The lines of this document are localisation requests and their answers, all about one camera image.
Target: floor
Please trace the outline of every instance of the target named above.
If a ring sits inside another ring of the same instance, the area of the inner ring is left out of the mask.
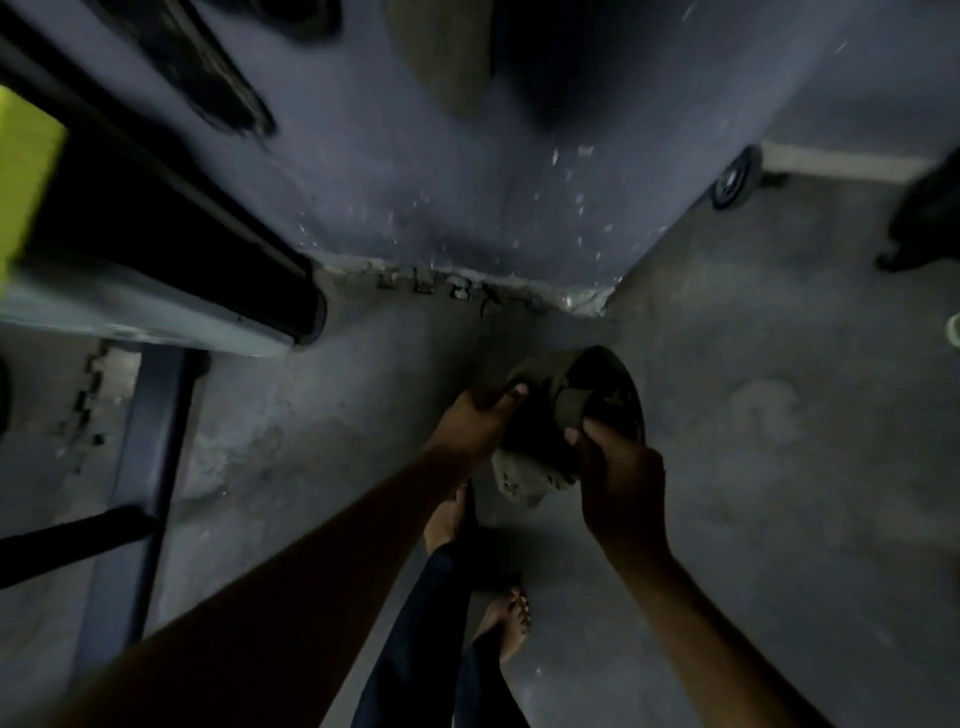
[[[697,206],[603,320],[325,281],[315,346],[213,358],[151,629],[399,467],[474,377],[600,343],[636,379],[666,460],[670,539],[708,595],[838,726],[947,724],[960,714],[960,357],[943,326],[960,268],[873,268],[898,194],[794,179],[733,212]],[[506,668],[531,724],[698,725],[577,494],[518,511],[489,472],[476,484],[491,558],[531,597],[534,633]],[[423,561],[411,554],[325,726],[348,725]]]
[[[0,326],[10,429],[0,437],[0,537],[107,505],[139,356]],[[0,725],[36,722],[66,688],[92,560],[0,591]]]

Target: forearm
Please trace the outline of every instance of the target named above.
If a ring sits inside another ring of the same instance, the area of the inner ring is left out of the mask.
[[[826,726],[672,557],[612,558],[708,728]]]
[[[123,655],[58,725],[316,728],[463,466],[421,458]]]

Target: black metal frame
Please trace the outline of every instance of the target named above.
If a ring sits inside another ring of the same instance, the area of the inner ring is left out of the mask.
[[[0,589],[140,541],[155,528],[156,519],[142,508],[124,505],[88,519],[0,539]]]
[[[144,345],[110,505],[137,505],[156,527],[98,557],[74,658],[74,680],[140,640],[170,510],[196,377],[206,352]]]

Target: metal stand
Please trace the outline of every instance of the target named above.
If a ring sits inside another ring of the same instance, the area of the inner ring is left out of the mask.
[[[155,527],[156,519],[138,506],[127,505],[88,519],[0,539],[0,589],[140,541]]]
[[[74,681],[143,635],[194,381],[205,352],[144,345],[111,506],[138,505],[156,520],[144,540],[101,555],[87,594]]]

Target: caster wheel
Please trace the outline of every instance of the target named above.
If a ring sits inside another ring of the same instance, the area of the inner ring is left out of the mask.
[[[763,177],[763,153],[756,144],[734,159],[710,188],[713,209],[733,209],[747,202]]]

